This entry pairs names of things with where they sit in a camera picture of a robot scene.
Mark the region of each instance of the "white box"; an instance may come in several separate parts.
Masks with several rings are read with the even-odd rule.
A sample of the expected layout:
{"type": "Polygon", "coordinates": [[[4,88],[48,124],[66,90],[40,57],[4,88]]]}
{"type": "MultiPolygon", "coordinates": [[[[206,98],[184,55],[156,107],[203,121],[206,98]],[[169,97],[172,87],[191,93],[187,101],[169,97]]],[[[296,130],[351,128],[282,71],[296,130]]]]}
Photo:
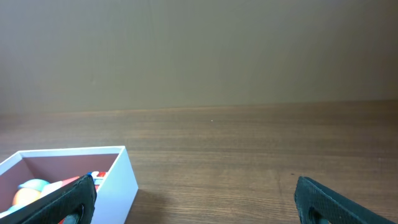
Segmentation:
{"type": "Polygon", "coordinates": [[[0,212],[11,206],[17,186],[27,180],[56,182],[93,171],[108,173],[97,190],[91,223],[124,223],[138,191],[124,146],[16,152],[0,164],[0,212]]]}

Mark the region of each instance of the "wooden tabletop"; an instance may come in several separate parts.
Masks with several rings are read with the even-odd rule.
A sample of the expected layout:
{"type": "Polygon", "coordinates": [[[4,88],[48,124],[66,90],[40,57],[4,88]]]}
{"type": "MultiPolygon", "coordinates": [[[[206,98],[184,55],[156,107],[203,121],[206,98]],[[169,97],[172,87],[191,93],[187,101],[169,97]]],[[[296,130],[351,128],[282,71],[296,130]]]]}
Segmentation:
{"type": "Polygon", "coordinates": [[[140,188],[126,223],[299,223],[300,175],[398,222],[398,101],[0,116],[0,160],[114,145],[140,188]]]}

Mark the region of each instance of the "brown wooden surface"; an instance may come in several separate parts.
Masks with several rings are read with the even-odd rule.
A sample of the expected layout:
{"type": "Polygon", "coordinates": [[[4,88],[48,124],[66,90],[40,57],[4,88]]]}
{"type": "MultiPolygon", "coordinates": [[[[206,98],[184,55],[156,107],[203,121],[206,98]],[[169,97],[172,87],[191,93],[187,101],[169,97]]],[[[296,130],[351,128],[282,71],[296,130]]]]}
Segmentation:
{"type": "Polygon", "coordinates": [[[398,101],[0,117],[17,150],[126,145],[126,223],[299,223],[306,175],[398,222],[398,101]]]}

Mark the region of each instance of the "white object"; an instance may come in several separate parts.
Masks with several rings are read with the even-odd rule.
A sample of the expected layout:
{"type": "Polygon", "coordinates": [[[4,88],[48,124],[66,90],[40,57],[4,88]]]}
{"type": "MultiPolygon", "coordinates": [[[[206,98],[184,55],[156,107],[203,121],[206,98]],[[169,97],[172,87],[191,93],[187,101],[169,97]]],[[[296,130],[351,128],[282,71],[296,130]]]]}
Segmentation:
{"type": "MultiPolygon", "coordinates": [[[[115,157],[115,160],[111,164],[109,170],[99,170],[107,172],[107,174],[97,190],[95,211],[91,223],[124,223],[138,191],[137,181],[125,146],[18,151],[0,164],[0,175],[3,175],[7,170],[24,158],[41,157],[41,159],[43,159],[43,157],[90,156],[105,154],[112,154],[112,156],[115,157]]],[[[32,166],[34,165],[29,164],[28,162],[26,162],[26,164],[26,169],[32,169],[32,166]]],[[[45,170],[28,170],[28,172],[30,172],[29,175],[33,177],[38,173],[45,175],[43,174],[45,170]]]]}

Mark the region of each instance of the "plain wall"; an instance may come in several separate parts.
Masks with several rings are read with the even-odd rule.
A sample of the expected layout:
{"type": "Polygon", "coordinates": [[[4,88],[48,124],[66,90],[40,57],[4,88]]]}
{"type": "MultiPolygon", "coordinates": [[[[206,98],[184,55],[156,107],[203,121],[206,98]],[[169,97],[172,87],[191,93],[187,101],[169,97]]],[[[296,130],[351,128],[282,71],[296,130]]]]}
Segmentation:
{"type": "Polygon", "coordinates": [[[0,113],[398,98],[396,0],[2,0],[0,113]]]}

